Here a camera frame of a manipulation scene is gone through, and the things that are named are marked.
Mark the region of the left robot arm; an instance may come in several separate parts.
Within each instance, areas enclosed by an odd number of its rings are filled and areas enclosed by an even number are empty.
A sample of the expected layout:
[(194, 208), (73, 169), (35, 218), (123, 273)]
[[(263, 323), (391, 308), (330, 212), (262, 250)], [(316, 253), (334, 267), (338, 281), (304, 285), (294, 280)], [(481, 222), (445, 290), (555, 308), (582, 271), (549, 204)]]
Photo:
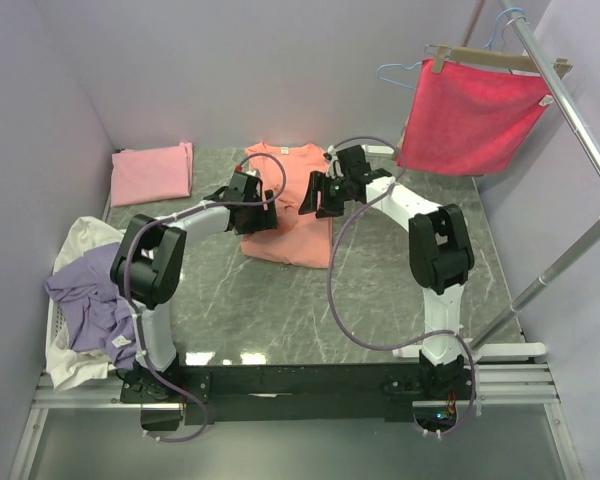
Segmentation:
[(251, 172), (236, 171), (228, 185), (192, 208), (163, 217), (137, 214), (130, 221), (114, 257), (110, 278), (132, 312), (135, 361), (152, 368), (144, 389), (156, 401), (173, 399), (180, 388), (168, 368), (177, 357), (170, 301), (181, 281), (187, 247), (212, 235), (248, 235), (278, 226), (275, 200)]

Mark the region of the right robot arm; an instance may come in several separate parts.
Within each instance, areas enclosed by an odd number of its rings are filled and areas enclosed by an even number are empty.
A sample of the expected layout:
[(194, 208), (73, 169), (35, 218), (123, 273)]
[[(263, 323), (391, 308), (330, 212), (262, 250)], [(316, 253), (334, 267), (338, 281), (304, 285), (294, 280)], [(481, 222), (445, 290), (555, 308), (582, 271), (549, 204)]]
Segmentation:
[(424, 395), (440, 399), (454, 386), (446, 367), (463, 357), (457, 339), (461, 299), (475, 264), (464, 215), (455, 204), (439, 205), (399, 183), (389, 171), (374, 169), (363, 146), (325, 154), (327, 171), (309, 175), (301, 215), (335, 218), (349, 201), (384, 214), (408, 234), (409, 267), (424, 299), (425, 333), (419, 341), (421, 362), (431, 365), (419, 374)]

